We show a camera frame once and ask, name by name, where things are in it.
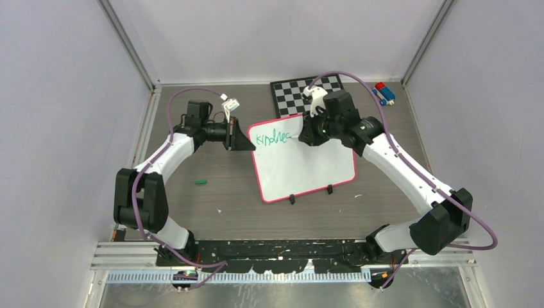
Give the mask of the red-framed whiteboard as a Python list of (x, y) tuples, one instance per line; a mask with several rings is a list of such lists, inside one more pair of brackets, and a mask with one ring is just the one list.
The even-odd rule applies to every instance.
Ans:
[(357, 156), (339, 140), (308, 146), (290, 135), (299, 135), (302, 116), (274, 119), (248, 128), (255, 145), (252, 159), (261, 200), (274, 203), (290, 194), (346, 184), (357, 176)]

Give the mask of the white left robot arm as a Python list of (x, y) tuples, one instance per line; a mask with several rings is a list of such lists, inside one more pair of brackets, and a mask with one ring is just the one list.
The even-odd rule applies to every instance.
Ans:
[(231, 116), (239, 102), (226, 98), (221, 106), (224, 119), (217, 122), (210, 118), (211, 103), (189, 101), (180, 124), (173, 127), (161, 147), (137, 167), (120, 169), (115, 178), (114, 221), (170, 246), (173, 259), (182, 266), (196, 260), (197, 249), (192, 232), (169, 215), (167, 180), (205, 142), (220, 142), (227, 151), (256, 148), (242, 132), (238, 118)]

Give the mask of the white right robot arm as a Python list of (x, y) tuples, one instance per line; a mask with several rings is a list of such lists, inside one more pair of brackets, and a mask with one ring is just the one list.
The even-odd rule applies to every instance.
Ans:
[(432, 177), (410, 155), (406, 155), (383, 124), (375, 117), (361, 117), (345, 90), (327, 92), (306, 88), (303, 100), (310, 110), (303, 114), (299, 141), (309, 146), (337, 139), (358, 156), (378, 167), (411, 201), (419, 219), (385, 225), (367, 236), (366, 255), (383, 263), (392, 252), (417, 248), (436, 255), (468, 230), (473, 196), (457, 191)]

